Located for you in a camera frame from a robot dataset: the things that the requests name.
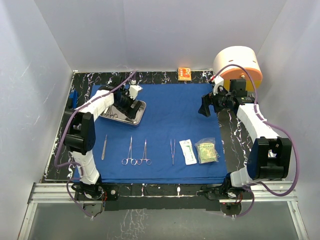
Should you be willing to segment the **metal instrument tray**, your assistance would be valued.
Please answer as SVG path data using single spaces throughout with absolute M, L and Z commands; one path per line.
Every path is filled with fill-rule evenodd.
M 111 121 L 111 122 L 116 122 L 116 123 L 129 125 L 129 126 L 133 126 L 133 127 L 138 127 L 142 118 L 143 118 L 147 104 L 144 101 L 141 101 L 141 106 L 140 106 L 135 118 L 129 118 L 129 117 L 125 116 L 123 113 L 121 113 L 119 110 L 117 110 L 114 105 L 112 105 L 112 106 L 113 106 L 113 112 L 118 114 L 117 118 L 107 118 L 107 117 L 101 116 L 101 114 L 100 114 L 100 116 L 102 118 L 105 118 L 105 119 Z

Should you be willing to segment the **steel ring-handle scissors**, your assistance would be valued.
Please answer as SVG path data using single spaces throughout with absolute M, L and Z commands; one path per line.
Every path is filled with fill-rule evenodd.
M 143 163 L 145 163 L 147 166 L 150 166 L 152 164 L 152 160 L 147 158 L 147 140 L 145 139 L 144 141 L 144 147 L 143 147 L 143 154 L 142 154 L 142 158 L 139 158 L 137 160 L 137 165 L 142 165 Z
M 110 119 L 117 118 L 117 117 L 118 117 L 118 114 L 113 111 L 113 108 L 114 108 L 114 106 L 108 107 L 108 108 L 101 114 L 101 116 L 106 117 L 106 118 L 110 118 Z

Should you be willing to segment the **green suture packet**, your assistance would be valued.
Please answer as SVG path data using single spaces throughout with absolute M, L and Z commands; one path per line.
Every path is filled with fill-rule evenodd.
M 216 140 L 214 137 L 203 138 L 195 143 L 197 159 L 200 164 L 217 163 L 219 154 L 216 150 Z

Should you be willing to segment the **pink cylindrical tissue phantom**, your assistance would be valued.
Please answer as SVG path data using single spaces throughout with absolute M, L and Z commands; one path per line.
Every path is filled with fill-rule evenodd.
M 243 78 L 246 80 L 246 90 L 253 92 L 254 88 L 247 73 L 250 74 L 256 88 L 261 85 L 263 75 L 256 53 L 250 47 L 230 46 L 221 50 L 213 61 L 212 70 L 216 74 L 227 65 L 229 67 L 219 74 L 224 79 L 225 89 L 230 89 L 231 80 Z

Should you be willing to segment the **white packet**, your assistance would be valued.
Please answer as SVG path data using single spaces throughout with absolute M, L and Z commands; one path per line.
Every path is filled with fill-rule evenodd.
M 197 159 L 195 157 L 194 151 L 193 151 L 193 145 L 190 139 L 188 140 L 181 140 L 179 142 L 180 147 L 182 149 L 182 153 L 184 156 L 185 164 L 187 166 L 194 165 L 197 163 Z

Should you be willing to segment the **blue surgical drape cloth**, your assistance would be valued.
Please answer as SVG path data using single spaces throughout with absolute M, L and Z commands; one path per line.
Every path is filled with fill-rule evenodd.
M 146 109 L 137 127 L 99 117 L 95 121 L 93 156 L 104 183 L 220 184 L 227 174 L 219 121 L 216 114 L 198 113 L 202 96 L 211 91 L 207 83 L 145 84 L 138 99 Z M 105 136 L 107 144 L 101 160 Z M 142 158 L 147 141 L 151 165 L 122 165 L 132 137 L 132 157 Z M 215 138 L 218 162 L 186 165 L 180 141 L 193 144 Z M 172 165 L 170 140 L 175 140 Z

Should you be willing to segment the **steel scalpel handle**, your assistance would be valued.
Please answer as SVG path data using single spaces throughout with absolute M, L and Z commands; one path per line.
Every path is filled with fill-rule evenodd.
M 105 135 L 104 143 L 103 143 L 103 148 L 102 148 L 102 154 L 101 154 L 101 160 L 103 161 L 105 159 L 105 154 L 106 154 L 106 146 L 107 146 L 107 139 L 108 135 Z

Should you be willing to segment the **steel forceps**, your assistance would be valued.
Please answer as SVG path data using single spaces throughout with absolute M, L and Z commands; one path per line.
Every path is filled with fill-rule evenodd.
M 171 160 L 172 160 L 172 165 L 174 165 L 175 161 L 175 147 L 176 147 L 176 140 L 170 140 L 170 152 L 171 152 Z

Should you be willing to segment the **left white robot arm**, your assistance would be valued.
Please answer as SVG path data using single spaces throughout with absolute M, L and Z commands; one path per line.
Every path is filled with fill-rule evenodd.
M 134 119 L 142 104 L 137 100 L 142 87 L 130 84 L 117 76 L 110 84 L 102 85 L 82 106 L 76 108 L 68 121 L 63 144 L 71 153 L 79 170 L 79 181 L 85 185 L 86 194 L 93 200 L 103 195 L 103 187 L 98 184 L 100 174 L 96 168 L 93 147 L 96 142 L 95 121 L 98 117 L 115 107 L 128 119 Z

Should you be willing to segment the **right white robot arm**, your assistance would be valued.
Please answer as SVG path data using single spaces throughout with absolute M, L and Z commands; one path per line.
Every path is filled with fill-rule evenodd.
M 253 146 L 245 167 L 226 176 L 223 194 L 233 199 L 241 192 L 241 187 L 264 180 L 280 180 L 288 176 L 292 152 L 292 142 L 280 137 L 266 124 L 259 105 L 253 96 L 249 96 L 244 79 L 231 80 L 234 88 L 224 88 L 224 79 L 220 76 L 211 81 L 212 91 L 203 95 L 198 113 L 209 117 L 209 106 L 215 113 L 224 109 L 233 110 L 247 130 Z

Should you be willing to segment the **small orange circuit board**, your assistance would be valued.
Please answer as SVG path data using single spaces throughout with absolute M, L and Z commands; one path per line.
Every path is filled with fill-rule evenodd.
M 179 82 L 190 82 L 192 80 L 192 71 L 187 67 L 177 69 L 177 79 Z

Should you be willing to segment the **small blue plastic clip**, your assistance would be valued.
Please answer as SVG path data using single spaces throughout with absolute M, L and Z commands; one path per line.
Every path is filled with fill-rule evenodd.
M 77 107 L 77 102 L 78 102 L 78 92 L 73 89 L 68 96 L 66 106 L 69 109 L 75 109 Z

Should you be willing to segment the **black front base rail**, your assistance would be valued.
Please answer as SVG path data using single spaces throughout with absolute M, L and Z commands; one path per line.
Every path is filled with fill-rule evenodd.
M 120 210 L 206 210 L 220 211 L 223 205 L 241 210 L 250 193 L 240 190 L 237 196 L 220 193 L 213 184 L 107 184 L 105 211 Z

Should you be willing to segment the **aluminium frame extrusion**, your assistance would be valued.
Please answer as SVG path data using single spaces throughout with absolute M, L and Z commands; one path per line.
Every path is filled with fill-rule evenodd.
M 207 186 L 108 184 L 107 200 L 64 183 L 36 183 L 20 240 L 307 240 L 295 192 L 256 185 L 239 200 Z

